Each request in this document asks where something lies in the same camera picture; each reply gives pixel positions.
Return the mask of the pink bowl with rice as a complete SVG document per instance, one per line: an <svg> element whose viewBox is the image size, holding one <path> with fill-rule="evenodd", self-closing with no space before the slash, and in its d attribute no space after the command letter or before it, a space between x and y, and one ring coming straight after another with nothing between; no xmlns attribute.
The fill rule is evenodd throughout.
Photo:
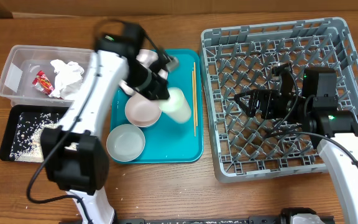
<svg viewBox="0 0 358 224"><path fill-rule="evenodd" d="M137 93L128 99L124 113L131 124L147 128L159 120L162 111L158 104Z"/></svg>

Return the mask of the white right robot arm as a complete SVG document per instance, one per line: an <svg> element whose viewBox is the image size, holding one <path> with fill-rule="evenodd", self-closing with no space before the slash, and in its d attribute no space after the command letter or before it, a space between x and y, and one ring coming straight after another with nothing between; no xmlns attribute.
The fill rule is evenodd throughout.
<svg viewBox="0 0 358 224"><path fill-rule="evenodd" d="M275 126L266 138L308 136L334 184L346 223L358 223L358 120L353 112L339 110L337 73L329 67L308 67L299 89L290 63L272 68L280 79L277 90L248 90L234 95L247 116L260 111L263 119L298 123L290 131Z"/></svg>

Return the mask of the small white cup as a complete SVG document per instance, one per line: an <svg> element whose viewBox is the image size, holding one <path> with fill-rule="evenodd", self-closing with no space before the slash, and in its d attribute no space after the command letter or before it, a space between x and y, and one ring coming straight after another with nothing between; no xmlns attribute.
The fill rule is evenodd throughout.
<svg viewBox="0 0 358 224"><path fill-rule="evenodd" d="M177 123L183 124L191 118L191 108L184 93L177 87L168 89L169 98L159 101L159 108Z"/></svg>

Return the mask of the white tissue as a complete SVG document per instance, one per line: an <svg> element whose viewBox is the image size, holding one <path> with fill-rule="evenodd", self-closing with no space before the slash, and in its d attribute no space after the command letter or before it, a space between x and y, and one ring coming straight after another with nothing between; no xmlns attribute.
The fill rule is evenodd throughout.
<svg viewBox="0 0 358 224"><path fill-rule="evenodd" d="M48 95L51 98L61 98L63 100L74 100L83 83L83 67L77 62L70 61L65 63L55 59L50 62L56 73L54 90Z"/></svg>

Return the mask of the grey bowl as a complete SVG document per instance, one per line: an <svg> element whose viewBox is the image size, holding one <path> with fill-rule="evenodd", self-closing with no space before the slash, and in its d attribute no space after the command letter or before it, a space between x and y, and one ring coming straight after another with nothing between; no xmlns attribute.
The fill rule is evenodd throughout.
<svg viewBox="0 0 358 224"><path fill-rule="evenodd" d="M137 159L145 147L145 136L140 128L133 124L115 127L108 135L106 148L116 161L129 162Z"/></svg>

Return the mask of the large white plate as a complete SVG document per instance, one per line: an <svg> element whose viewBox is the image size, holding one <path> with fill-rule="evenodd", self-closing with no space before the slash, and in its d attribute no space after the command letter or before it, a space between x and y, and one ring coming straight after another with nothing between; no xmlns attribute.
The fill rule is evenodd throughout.
<svg viewBox="0 0 358 224"><path fill-rule="evenodd" d="M152 50L140 49L136 59L145 68L149 68L153 62L158 60L158 55ZM133 96L135 94L135 91L124 80L120 81L119 86L125 94L129 96Z"/></svg>

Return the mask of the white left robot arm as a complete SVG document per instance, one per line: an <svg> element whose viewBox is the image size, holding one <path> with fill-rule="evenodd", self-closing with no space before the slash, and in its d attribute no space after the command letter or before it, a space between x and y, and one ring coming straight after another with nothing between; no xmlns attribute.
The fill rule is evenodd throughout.
<svg viewBox="0 0 358 224"><path fill-rule="evenodd" d="M40 143L44 160L31 178L31 188L46 171L49 181L58 185L64 195L45 199L54 202L71 198L76 203L83 223L116 223L116 211L108 202L104 185L108 178L109 158L101 143L104 121L120 81L148 100L167 100L168 82L159 70L171 72L178 60L164 49L156 48L157 60L144 67L137 56L149 36L141 25L122 22L119 35L101 33L108 20L98 22L93 31L94 51L89 69L74 102L59 120L55 129L44 128Z"/></svg>

